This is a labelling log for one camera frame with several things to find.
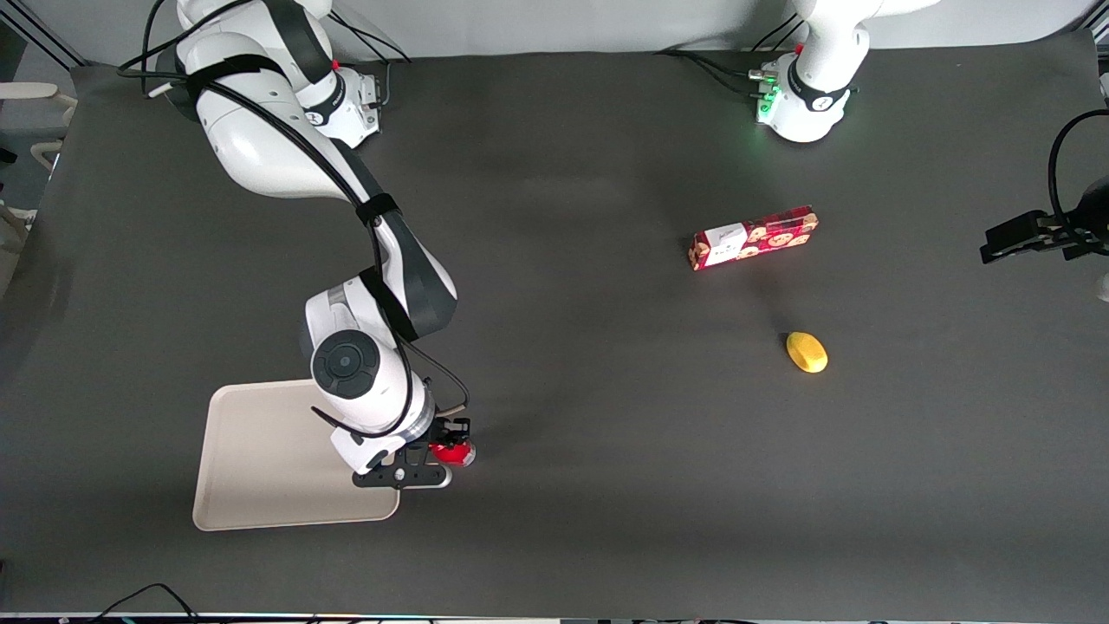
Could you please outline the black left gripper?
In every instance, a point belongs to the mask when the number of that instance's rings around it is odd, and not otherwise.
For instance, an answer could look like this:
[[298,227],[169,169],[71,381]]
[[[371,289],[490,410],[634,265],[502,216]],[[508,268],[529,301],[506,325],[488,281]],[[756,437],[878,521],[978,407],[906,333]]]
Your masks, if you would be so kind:
[[1067,224],[1081,234],[1086,246],[1069,237],[1055,237],[1058,225],[1045,211],[1029,211],[985,232],[981,262],[990,264],[1022,253],[1064,250],[1066,260],[1088,254],[1108,256],[1108,178],[1093,182],[1085,190],[1074,209],[1066,211]]

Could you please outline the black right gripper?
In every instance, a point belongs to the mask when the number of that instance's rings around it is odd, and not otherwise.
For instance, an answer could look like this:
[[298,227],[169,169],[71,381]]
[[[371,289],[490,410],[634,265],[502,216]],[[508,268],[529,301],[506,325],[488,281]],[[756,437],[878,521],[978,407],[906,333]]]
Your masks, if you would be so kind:
[[[431,441],[469,441],[469,418],[435,418]],[[376,466],[365,474],[354,473],[353,485],[363,489],[442,489],[451,484],[452,471],[441,466],[427,442],[411,442],[404,447],[403,466]]]

